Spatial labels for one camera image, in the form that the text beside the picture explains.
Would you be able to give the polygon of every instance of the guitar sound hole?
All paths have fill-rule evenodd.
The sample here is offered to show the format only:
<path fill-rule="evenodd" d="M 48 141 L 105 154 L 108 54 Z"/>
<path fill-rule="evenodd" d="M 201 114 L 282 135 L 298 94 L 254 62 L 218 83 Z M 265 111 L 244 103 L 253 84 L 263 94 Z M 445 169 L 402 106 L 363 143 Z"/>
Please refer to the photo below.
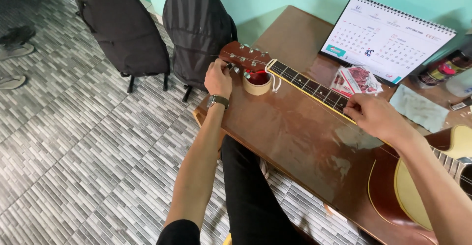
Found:
<path fill-rule="evenodd" d="M 461 174 L 459 185 L 472 200 L 472 165 L 467 165 Z"/>

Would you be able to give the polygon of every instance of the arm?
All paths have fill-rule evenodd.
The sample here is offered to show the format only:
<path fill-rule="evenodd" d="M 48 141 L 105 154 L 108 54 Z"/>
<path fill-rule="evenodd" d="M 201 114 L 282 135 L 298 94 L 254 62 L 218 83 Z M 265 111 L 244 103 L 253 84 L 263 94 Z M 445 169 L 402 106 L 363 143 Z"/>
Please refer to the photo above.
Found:
<path fill-rule="evenodd" d="M 385 99 L 355 94 L 344 112 L 403 159 L 442 245 L 472 244 L 472 201 L 441 166 L 426 139 Z"/>
<path fill-rule="evenodd" d="M 205 77 L 205 87 L 211 95 L 229 99 L 232 91 L 229 70 L 220 59 L 212 62 Z M 219 103 L 208 109 L 207 117 L 180 166 L 172 194 L 172 203 L 164 227 L 187 219 L 202 229 L 206 206 L 215 179 L 218 140 L 225 106 Z"/>

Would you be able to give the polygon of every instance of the hand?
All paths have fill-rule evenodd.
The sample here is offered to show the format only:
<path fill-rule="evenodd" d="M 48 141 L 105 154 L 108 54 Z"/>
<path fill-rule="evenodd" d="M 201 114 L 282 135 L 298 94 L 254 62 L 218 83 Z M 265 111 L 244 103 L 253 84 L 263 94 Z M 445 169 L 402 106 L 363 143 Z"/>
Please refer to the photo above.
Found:
<path fill-rule="evenodd" d="M 390 103 L 381 97 L 354 94 L 347 102 L 344 113 L 365 132 L 391 144 L 410 137 L 409 134 L 419 134 Z"/>
<path fill-rule="evenodd" d="M 229 99 L 233 91 L 233 83 L 226 68 L 226 62 L 216 59 L 210 63 L 205 75 L 205 87 L 210 95 L 217 95 Z"/>

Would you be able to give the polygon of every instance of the black sleeve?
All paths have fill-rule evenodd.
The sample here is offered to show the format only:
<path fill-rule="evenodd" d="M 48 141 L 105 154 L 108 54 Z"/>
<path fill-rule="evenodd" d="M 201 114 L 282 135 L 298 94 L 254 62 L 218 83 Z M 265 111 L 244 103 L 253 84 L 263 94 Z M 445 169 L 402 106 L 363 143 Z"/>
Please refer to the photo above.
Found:
<path fill-rule="evenodd" d="M 174 221 L 162 230 L 156 245 L 200 245 L 200 230 L 190 220 Z"/>

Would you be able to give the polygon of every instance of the masking tape roll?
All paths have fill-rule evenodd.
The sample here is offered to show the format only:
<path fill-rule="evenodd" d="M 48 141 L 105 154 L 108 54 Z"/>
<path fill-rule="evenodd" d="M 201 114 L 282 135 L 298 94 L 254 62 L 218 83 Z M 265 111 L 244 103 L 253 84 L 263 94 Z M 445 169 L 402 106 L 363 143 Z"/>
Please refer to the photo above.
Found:
<path fill-rule="evenodd" d="M 262 85 L 255 85 L 251 84 L 246 77 L 243 76 L 243 87 L 246 92 L 248 92 L 251 95 L 255 96 L 260 96 L 262 94 L 265 94 L 268 92 L 268 90 L 272 87 L 272 81 L 274 80 L 273 76 L 270 76 L 267 74 L 268 77 L 270 77 L 269 81 L 265 84 Z"/>

